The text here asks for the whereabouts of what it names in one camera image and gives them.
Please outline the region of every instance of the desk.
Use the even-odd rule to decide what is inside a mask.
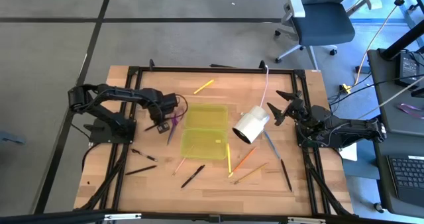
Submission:
[[[368,59],[374,82],[380,82],[394,78],[395,62],[387,62],[381,59],[377,50],[368,51]],[[394,83],[381,84],[376,86],[378,103],[385,101],[387,98],[398,92],[398,90],[402,89],[400,86],[394,85],[396,87],[393,87],[393,85]],[[395,98],[393,101],[389,102],[386,105],[387,107],[385,107],[384,111],[382,111],[384,122],[385,117],[387,116],[402,115],[403,119],[399,118],[399,120],[403,120],[405,125],[407,125],[407,120],[411,117],[402,113],[401,111],[398,111],[397,109],[394,109],[393,106],[394,104],[400,102],[410,103],[409,101],[411,98],[413,97],[410,97],[410,94],[405,92],[399,97]],[[423,218],[424,207],[412,205],[397,198],[386,156],[391,154],[414,154],[417,156],[424,156],[424,138],[388,132],[388,138],[383,143],[374,144],[374,149],[376,151],[377,164],[380,171],[378,189],[380,191],[382,207],[389,210],[391,213]]]
[[[123,87],[128,67],[112,66],[107,83]],[[328,107],[327,95],[320,72],[306,71],[309,96],[312,104]],[[215,82],[197,95],[193,92],[210,79]],[[226,160],[186,160],[175,177],[172,172],[181,161],[180,141],[183,125],[176,129],[174,137],[166,146],[168,133],[158,134],[156,129],[144,132],[151,126],[147,111],[136,108],[136,136],[131,148],[141,150],[157,159],[152,162],[137,154],[129,153],[125,171],[144,168],[153,164],[158,167],[146,172],[125,176],[119,200],[120,211],[158,212],[158,213],[221,213],[251,215],[311,215],[309,196],[301,149],[297,146],[294,122],[286,119],[280,127],[273,120],[266,124],[271,139],[279,150],[293,186],[293,192],[287,187],[279,160],[274,156],[266,137],[259,136],[252,145],[242,142],[232,132],[231,127],[240,119],[241,112],[247,112],[258,105],[265,88],[264,74],[229,73],[189,73],[189,72],[143,72],[141,87],[153,87],[163,93],[175,92],[183,95],[188,103],[226,104],[229,111],[228,134],[231,146],[233,168],[246,153],[257,146],[255,153],[242,165],[232,178],[227,178]],[[270,74],[265,102],[273,103],[279,109],[288,104],[275,90],[292,92],[292,80],[288,75]],[[118,111],[120,102],[103,103],[112,111]],[[79,184],[75,207],[81,207],[102,183],[111,150],[110,144],[101,144],[87,156],[85,168]],[[346,179],[341,160],[332,149],[321,149],[321,159],[325,180],[335,197],[344,208],[352,212]],[[261,172],[245,182],[234,185],[233,182],[249,173],[257,166],[269,162]],[[202,164],[206,167],[190,184],[180,186]],[[319,187],[315,184],[317,204],[323,210],[319,198]]]

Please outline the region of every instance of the wooden table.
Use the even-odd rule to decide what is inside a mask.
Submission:
[[[127,66],[111,66],[107,83],[124,87]],[[309,97],[312,105],[328,108],[327,94],[321,73],[306,71]],[[210,79],[215,82],[208,88],[193,95],[193,92]],[[125,172],[157,164],[158,167],[125,176],[119,200],[119,210],[166,213],[220,213],[255,215],[311,215],[305,168],[301,149],[297,146],[294,122],[287,118],[277,127],[273,117],[266,124],[276,148],[280,152],[293,186],[290,192],[279,160],[276,158],[266,137],[260,135],[251,145],[242,142],[232,132],[231,127],[240,119],[240,113],[248,112],[258,105],[266,84],[264,74],[223,74],[223,73],[183,73],[183,72],[143,72],[141,87],[153,87],[166,93],[183,95],[188,103],[213,103],[227,105],[229,111],[228,136],[231,146],[231,162],[235,167],[247,152],[257,146],[255,153],[227,178],[227,160],[186,160],[176,176],[171,177],[181,161],[180,142],[184,121],[176,129],[171,143],[166,141],[169,133],[158,134],[156,129],[144,132],[151,126],[147,110],[137,106],[136,136],[131,148],[141,150],[157,159],[153,162],[145,157],[129,152]],[[275,91],[292,92],[291,78],[288,75],[270,74],[264,102],[270,102],[279,109],[288,104]],[[103,103],[112,111],[118,111],[120,102]],[[110,144],[101,144],[89,153],[79,184],[75,207],[81,207],[95,193],[102,183],[111,150]],[[321,159],[325,181],[342,203],[352,212],[343,166],[338,154],[329,148],[321,148]],[[259,165],[269,162],[260,172],[234,185],[233,182],[252,171]],[[180,186],[205,164],[203,171],[187,187]],[[109,197],[113,196],[115,185],[112,183]],[[322,212],[319,186],[315,184],[317,204]],[[107,207],[111,206],[109,198]]]

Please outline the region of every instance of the black keyboard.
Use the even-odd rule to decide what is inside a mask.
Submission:
[[[397,197],[424,207],[424,157],[387,156]]]

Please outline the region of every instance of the yellow translucent tray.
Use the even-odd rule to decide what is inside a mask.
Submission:
[[[190,104],[185,117],[181,155],[222,160],[227,156],[228,109],[225,105]]]
[[[186,129],[183,132],[181,155],[185,158],[222,160],[227,156],[227,131]]]
[[[195,129],[219,129],[226,131],[228,109],[226,105],[190,104],[185,117],[185,127]]]

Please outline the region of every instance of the office chair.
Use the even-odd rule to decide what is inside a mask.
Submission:
[[[295,33],[277,28],[275,36],[286,33],[290,38],[298,40],[299,44],[290,48],[275,59],[280,63],[284,56],[293,51],[306,48],[309,58],[315,69],[318,70],[317,60],[313,52],[313,46],[324,46],[330,48],[330,55],[337,53],[334,44],[350,42],[355,36],[355,30],[349,16],[361,6],[368,5],[369,9],[380,9],[380,0],[361,0],[360,3],[345,11],[341,2],[343,0],[288,0],[284,5],[286,14],[281,23],[293,27]]]

